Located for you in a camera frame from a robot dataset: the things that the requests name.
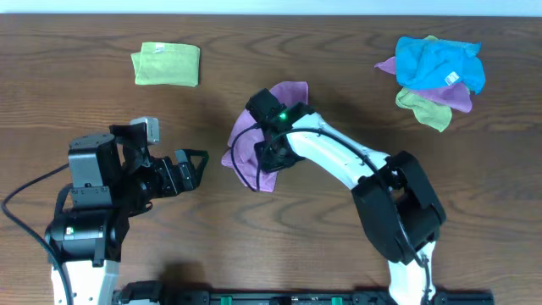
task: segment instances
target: folded green cloth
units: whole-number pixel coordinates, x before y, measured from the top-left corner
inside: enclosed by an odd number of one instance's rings
[[[418,122],[429,125],[440,132],[450,124],[451,109],[449,106],[420,97],[406,88],[397,93],[395,103],[401,108],[411,109]]]
[[[197,86],[200,48],[180,43],[143,42],[131,54],[137,85]]]

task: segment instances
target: blue cloth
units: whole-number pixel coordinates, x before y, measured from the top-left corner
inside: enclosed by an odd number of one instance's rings
[[[397,82],[408,89],[428,90],[463,81],[478,94],[485,84],[484,68],[476,57],[480,47],[480,43],[401,37],[395,48]]]

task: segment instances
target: folded cloth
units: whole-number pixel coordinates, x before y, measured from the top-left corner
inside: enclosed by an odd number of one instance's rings
[[[291,107],[298,102],[308,103],[308,84],[305,81],[283,81],[269,90],[279,102],[287,107]],[[244,129],[254,125],[256,121],[243,110],[234,124],[228,140],[228,146],[231,147],[235,137]],[[263,141],[261,129],[250,130],[243,134],[235,143],[235,163],[239,171],[245,176],[246,181],[256,188],[256,169],[257,158],[254,151],[254,144]],[[231,150],[229,149],[222,157],[222,165],[233,168],[231,163]],[[265,174],[260,173],[260,191],[273,191],[277,183],[277,172]]]
[[[143,42],[131,54],[137,85],[197,86],[200,48],[180,43]]]
[[[451,122],[450,107],[429,101],[406,88],[397,93],[395,103],[401,108],[411,109],[418,122],[440,132],[444,131]]]
[[[401,37],[395,47],[397,82],[408,89],[426,90],[463,81],[480,93],[485,84],[480,43]]]
[[[380,68],[384,72],[395,74],[395,56],[374,65],[375,68]],[[413,90],[410,91],[418,94],[420,97],[425,97],[435,103],[448,105],[454,109],[468,113],[473,108],[473,102],[468,92],[467,86],[462,81],[456,82],[451,86],[445,86],[437,89],[428,90]]]

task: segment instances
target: white tag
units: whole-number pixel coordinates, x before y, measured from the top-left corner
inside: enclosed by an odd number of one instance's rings
[[[166,49],[166,44],[163,43],[163,42],[157,42],[156,44],[156,51],[154,51],[155,53],[160,53],[160,52],[163,52],[164,50]]]
[[[446,81],[446,84],[451,85],[456,82],[456,80],[459,80],[459,75],[457,75],[456,71],[451,71],[448,76],[444,79]]]

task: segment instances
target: wooden surface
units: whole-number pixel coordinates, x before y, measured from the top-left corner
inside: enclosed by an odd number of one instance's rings
[[[311,162],[253,194],[220,164],[249,96],[306,80],[310,103],[374,149],[407,150],[448,221],[434,282],[491,289],[499,304],[542,298],[542,19],[240,16],[0,16],[2,197],[67,162],[68,143],[111,124],[160,118],[157,156],[207,149],[202,186],[130,221],[119,286],[162,278],[215,288],[350,290],[387,286],[387,264],[362,232],[350,192]],[[395,105],[395,78],[373,68],[400,36],[482,42],[487,83],[470,114],[439,133]],[[136,86],[142,42],[202,50],[201,85]],[[53,217],[63,172],[11,208],[37,231]],[[2,216],[0,303],[51,304],[46,254]]]

